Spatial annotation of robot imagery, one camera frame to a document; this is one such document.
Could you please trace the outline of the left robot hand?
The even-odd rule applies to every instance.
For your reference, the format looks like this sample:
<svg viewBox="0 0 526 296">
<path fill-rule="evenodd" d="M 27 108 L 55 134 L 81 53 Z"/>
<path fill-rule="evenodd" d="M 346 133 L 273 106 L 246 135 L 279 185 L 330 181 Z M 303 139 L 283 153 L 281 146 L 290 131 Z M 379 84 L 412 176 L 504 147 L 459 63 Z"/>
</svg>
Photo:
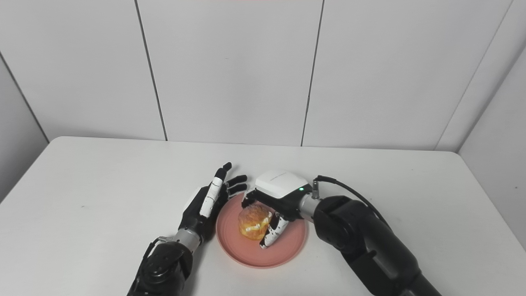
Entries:
<svg viewBox="0 0 526 296">
<path fill-rule="evenodd" d="M 182 214 L 178 235 L 189 235 L 197 245 L 213 237 L 222 208 L 234 196 L 248 189 L 248 176 L 244 174 L 226 180 L 231 168 L 230 162 L 218 168 L 211 182 L 198 189 Z"/>
</svg>

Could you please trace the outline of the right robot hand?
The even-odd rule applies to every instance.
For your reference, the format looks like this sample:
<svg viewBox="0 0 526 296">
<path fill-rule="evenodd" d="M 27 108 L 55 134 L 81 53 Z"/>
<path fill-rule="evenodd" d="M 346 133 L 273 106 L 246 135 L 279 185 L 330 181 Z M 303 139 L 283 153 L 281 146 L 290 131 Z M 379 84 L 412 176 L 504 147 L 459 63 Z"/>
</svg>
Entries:
<svg viewBox="0 0 526 296">
<path fill-rule="evenodd" d="M 313 187 L 305 178 L 288 171 L 271 170 L 256 178 L 244 194 L 242 208 L 259 202 L 274 210 L 259 243 L 262 249 L 273 245 L 290 222 L 297 219 L 314 221 L 314 210 L 320 200 L 313 193 Z"/>
</svg>

